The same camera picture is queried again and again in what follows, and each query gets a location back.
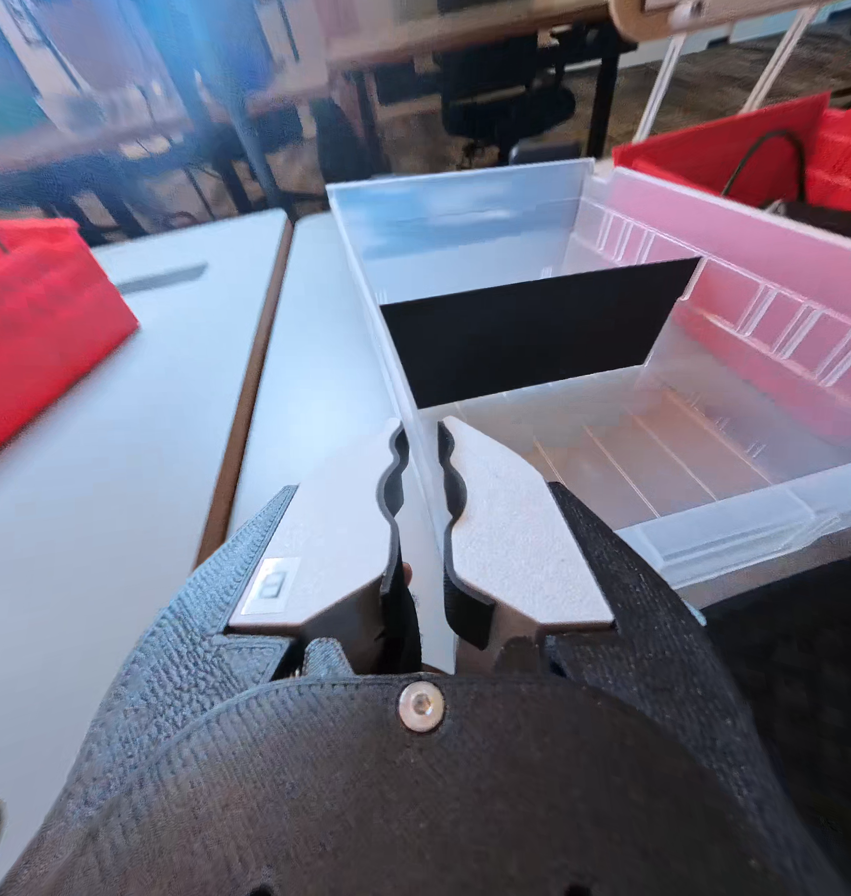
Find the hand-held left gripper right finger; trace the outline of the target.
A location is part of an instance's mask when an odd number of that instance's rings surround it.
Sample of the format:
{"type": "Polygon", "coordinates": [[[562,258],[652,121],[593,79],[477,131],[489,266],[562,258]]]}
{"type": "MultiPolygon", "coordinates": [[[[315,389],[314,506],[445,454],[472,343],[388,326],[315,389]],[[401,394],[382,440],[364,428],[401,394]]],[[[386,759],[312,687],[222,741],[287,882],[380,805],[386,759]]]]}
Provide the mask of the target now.
{"type": "Polygon", "coordinates": [[[437,442],[456,673],[492,671],[511,641],[542,648],[549,636],[613,632],[614,612],[543,476],[456,417],[438,423],[437,442]]]}

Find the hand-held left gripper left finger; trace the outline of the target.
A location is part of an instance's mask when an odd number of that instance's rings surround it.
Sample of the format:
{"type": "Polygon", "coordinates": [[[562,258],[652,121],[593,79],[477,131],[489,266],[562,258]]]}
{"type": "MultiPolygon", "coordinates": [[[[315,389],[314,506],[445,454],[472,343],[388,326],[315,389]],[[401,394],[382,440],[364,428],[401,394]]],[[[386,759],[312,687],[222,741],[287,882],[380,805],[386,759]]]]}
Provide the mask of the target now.
{"type": "Polygon", "coordinates": [[[409,443],[401,420],[354,442],[290,495],[246,575],[226,630],[306,647],[337,641],[357,674],[421,670],[397,515],[409,443]]]}

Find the clear plastic bin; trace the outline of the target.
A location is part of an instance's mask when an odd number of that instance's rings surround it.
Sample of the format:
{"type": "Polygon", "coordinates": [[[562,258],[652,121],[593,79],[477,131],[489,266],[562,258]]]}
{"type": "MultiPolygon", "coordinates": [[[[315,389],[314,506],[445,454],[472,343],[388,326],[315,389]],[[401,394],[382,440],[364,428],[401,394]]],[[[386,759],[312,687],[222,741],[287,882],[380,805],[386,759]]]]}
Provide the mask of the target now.
{"type": "Polygon", "coordinates": [[[442,544],[454,416],[703,608],[851,554],[851,239],[559,161],[327,188],[442,544]],[[419,409],[382,306],[698,257],[647,361],[419,409]]]}

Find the red plastic bin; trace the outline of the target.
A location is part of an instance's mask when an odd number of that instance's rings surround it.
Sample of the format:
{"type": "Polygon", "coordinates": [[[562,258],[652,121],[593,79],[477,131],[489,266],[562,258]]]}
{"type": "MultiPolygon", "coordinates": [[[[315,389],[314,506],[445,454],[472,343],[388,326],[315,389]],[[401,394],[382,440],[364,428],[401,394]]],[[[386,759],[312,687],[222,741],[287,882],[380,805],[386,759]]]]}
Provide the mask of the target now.
{"type": "Polygon", "coordinates": [[[75,221],[0,219],[0,448],[139,327],[75,221]]]}
{"type": "Polygon", "coordinates": [[[613,163],[851,238],[851,107],[822,93],[613,149],[613,163]]]}

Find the black bin divider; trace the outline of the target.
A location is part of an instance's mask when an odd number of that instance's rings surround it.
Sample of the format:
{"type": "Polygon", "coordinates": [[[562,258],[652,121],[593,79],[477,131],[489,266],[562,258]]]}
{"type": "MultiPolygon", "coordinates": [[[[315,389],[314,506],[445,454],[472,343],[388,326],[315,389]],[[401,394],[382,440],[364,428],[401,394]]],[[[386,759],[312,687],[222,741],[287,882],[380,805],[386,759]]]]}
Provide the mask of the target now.
{"type": "Polygon", "coordinates": [[[698,257],[382,306],[416,406],[644,364],[698,257]]]}

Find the black perforated pad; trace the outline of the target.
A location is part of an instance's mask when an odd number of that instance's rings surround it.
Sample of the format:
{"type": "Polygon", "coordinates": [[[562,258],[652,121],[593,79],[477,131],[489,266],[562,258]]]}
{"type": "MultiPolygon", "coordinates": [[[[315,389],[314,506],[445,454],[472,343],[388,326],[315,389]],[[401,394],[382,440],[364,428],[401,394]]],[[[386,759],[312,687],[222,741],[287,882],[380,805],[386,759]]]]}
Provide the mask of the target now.
{"type": "Polygon", "coordinates": [[[851,886],[851,557],[702,614],[796,811],[851,886]]]}

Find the black office chair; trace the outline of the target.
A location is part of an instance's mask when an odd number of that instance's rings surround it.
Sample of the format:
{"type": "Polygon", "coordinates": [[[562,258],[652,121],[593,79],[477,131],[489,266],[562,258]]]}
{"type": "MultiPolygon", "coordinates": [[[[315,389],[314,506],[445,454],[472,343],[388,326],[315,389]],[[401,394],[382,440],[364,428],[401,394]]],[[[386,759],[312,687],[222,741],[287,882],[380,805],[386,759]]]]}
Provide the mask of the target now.
{"type": "Polygon", "coordinates": [[[444,131],[463,139],[459,170],[496,148],[498,163],[521,141],[573,118],[577,101],[566,87],[565,63],[540,46],[537,32],[436,53],[444,131]]]}

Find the wooden poster board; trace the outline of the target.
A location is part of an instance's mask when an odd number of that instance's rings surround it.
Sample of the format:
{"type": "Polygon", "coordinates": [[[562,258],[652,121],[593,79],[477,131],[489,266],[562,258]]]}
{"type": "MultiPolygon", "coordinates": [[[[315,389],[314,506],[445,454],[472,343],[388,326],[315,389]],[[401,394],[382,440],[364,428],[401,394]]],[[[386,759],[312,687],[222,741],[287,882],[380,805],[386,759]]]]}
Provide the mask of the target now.
{"type": "Polygon", "coordinates": [[[608,1],[621,36],[641,43],[738,21],[820,8],[831,1],[608,1]]]}

